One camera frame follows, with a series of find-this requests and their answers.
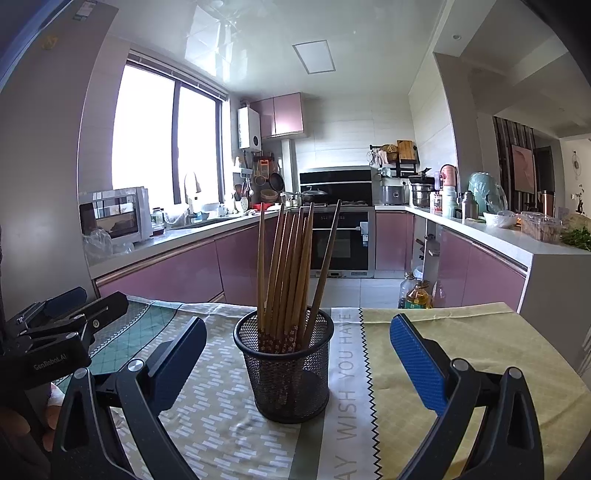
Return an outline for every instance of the plastic bag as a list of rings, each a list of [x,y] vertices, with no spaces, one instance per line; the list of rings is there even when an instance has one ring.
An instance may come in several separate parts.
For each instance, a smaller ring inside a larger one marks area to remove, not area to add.
[[[97,228],[90,235],[82,235],[82,242],[89,265],[104,262],[114,255],[125,255],[134,251],[131,242],[114,245],[111,236],[102,228]]]

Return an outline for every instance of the window frame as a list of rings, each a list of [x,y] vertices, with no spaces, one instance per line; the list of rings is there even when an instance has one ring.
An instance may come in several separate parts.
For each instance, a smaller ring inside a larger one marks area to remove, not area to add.
[[[178,104],[180,100],[181,87],[185,87],[192,90],[195,93],[203,95],[210,100],[216,102],[215,108],[215,123],[216,123],[216,169],[217,169],[217,196],[218,201],[223,203],[224,196],[224,181],[223,181],[223,158],[222,158],[222,100],[209,95],[207,92],[196,88],[190,83],[184,82],[178,78],[170,75],[166,75],[163,72],[159,72],[156,69],[152,69],[141,63],[137,63],[133,60],[127,59],[125,66],[130,66],[136,69],[145,70],[146,72],[159,75],[161,77],[170,79],[174,82],[174,94],[173,94],[173,116],[170,122],[171,128],[171,170],[173,174],[173,199],[174,204],[178,205],[184,201],[184,192],[181,192],[180,180],[178,177]]]

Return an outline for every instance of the plastic container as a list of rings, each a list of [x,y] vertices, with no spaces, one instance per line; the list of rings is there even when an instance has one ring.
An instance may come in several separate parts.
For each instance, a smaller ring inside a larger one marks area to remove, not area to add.
[[[400,284],[400,296],[398,297],[398,308],[403,309],[406,304],[406,295],[410,292],[417,284],[417,277],[413,275],[413,272],[404,273],[404,281]]]
[[[484,212],[482,213],[484,216],[484,220],[486,220],[487,226],[494,226],[497,228],[509,228],[514,226],[517,223],[517,215],[513,212],[504,213],[499,212],[497,215],[494,213]]]
[[[428,294],[426,288],[427,282],[418,281],[412,291],[407,295],[404,308],[406,309],[430,309],[431,296]]]
[[[521,231],[530,237],[547,244],[560,243],[562,222],[538,212],[521,212]]]

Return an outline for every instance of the mesh pencil holder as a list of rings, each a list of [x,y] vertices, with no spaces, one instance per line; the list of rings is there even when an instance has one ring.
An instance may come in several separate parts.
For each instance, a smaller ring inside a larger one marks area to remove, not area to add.
[[[301,423],[326,408],[329,341],[334,331],[330,316],[319,310],[311,347],[292,353],[263,353],[258,351],[256,311],[238,322],[234,342],[244,355],[255,404],[264,417],[279,423]]]

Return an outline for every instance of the oven handle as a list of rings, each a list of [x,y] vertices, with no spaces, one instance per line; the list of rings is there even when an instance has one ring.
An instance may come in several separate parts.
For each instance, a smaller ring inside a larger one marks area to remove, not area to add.
[[[312,230],[330,230],[330,228],[313,228]],[[355,226],[351,228],[337,228],[337,230],[357,230],[358,232],[361,231],[360,226]]]

